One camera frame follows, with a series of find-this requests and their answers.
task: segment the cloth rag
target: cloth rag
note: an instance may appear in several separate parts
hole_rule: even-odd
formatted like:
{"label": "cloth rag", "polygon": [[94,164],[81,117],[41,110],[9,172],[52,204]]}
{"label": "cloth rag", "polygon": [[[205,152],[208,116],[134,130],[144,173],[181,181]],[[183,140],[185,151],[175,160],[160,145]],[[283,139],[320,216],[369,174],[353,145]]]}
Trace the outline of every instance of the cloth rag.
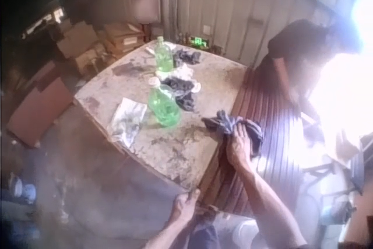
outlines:
{"label": "cloth rag", "polygon": [[146,104],[123,98],[108,127],[111,141],[130,148],[139,133],[146,109]]}
{"label": "cloth rag", "polygon": [[176,51],[173,56],[174,67],[177,68],[181,66],[183,62],[191,65],[199,64],[200,52],[193,52],[192,54],[189,54],[187,51],[181,49]]}
{"label": "cloth rag", "polygon": [[185,111],[194,111],[194,99],[192,90],[194,83],[189,80],[185,81],[176,77],[169,77],[162,81],[162,84],[169,86],[173,90],[175,101],[180,108]]}
{"label": "cloth rag", "polygon": [[205,123],[208,130],[221,132],[226,135],[233,134],[233,128],[237,124],[244,124],[247,134],[252,142],[252,157],[256,157],[261,154],[264,134],[261,126],[257,122],[244,119],[240,116],[229,116],[224,110],[218,111],[216,113],[216,117],[202,118],[202,121]]}

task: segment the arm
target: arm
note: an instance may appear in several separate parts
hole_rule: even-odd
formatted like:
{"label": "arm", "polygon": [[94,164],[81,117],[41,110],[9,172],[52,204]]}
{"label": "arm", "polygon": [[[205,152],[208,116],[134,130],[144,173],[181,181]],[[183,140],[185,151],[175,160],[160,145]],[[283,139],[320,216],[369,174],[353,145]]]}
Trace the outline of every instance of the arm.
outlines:
{"label": "arm", "polygon": [[244,183],[259,230],[267,244],[274,248],[305,245],[294,216],[249,162],[251,141],[241,124],[234,128],[227,150],[228,160]]}
{"label": "arm", "polygon": [[290,97],[290,83],[289,83],[289,77],[287,74],[286,66],[285,66],[285,59],[284,58],[274,58],[273,65],[275,66],[277,77],[280,81],[280,87],[283,93],[285,94],[285,97],[288,100],[291,100]]}
{"label": "arm", "polygon": [[150,239],[144,249],[168,249],[180,232],[193,218],[200,191],[181,194],[174,200],[173,210],[166,227],[155,237]]}

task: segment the green plastic bottle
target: green plastic bottle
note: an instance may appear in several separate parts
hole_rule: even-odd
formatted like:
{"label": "green plastic bottle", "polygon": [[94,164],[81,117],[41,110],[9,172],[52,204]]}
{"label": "green plastic bottle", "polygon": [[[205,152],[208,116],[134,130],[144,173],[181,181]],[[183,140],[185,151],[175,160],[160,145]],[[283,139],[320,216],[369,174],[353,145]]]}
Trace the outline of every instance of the green plastic bottle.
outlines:
{"label": "green plastic bottle", "polygon": [[174,59],[171,49],[164,43],[163,36],[158,36],[157,41],[154,49],[157,69],[162,72],[172,71],[174,69]]}
{"label": "green plastic bottle", "polygon": [[148,103],[158,122],[164,127],[177,125],[180,121],[180,108],[173,98],[171,88],[162,85],[157,77],[150,78],[149,85],[152,90]]}

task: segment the hand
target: hand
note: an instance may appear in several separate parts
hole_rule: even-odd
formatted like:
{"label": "hand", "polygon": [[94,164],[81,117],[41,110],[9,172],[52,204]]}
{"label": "hand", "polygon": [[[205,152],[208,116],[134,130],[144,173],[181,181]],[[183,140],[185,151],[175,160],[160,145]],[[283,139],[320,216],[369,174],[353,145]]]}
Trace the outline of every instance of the hand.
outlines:
{"label": "hand", "polygon": [[241,168],[254,170],[251,166],[250,155],[251,139],[247,134],[245,126],[237,124],[233,129],[233,135],[229,139],[227,146],[228,161],[236,170]]}
{"label": "hand", "polygon": [[178,223],[185,227],[193,218],[199,195],[199,189],[178,195],[174,200],[173,210],[168,223]]}

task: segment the forearm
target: forearm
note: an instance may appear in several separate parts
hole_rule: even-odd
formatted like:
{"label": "forearm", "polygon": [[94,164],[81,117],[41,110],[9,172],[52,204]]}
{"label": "forearm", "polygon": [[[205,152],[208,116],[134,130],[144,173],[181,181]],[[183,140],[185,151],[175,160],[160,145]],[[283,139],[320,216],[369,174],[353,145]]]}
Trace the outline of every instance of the forearm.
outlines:
{"label": "forearm", "polygon": [[151,238],[144,249],[168,249],[176,237],[183,230],[184,225],[179,222],[168,223],[168,225],[156,236]]}
{"label": "forearm", "polygon": [[274,248],[296,248],[306,244],[294,216],[257,173],[242,167],[238,174],[261,234]]}
{"label": "forearm", "polygon": [[290,92],[290,82],[284,58],[274,58],[273,64],[276,69],[277,77],[279,78],[281,90],[284,94],[288,94]]}

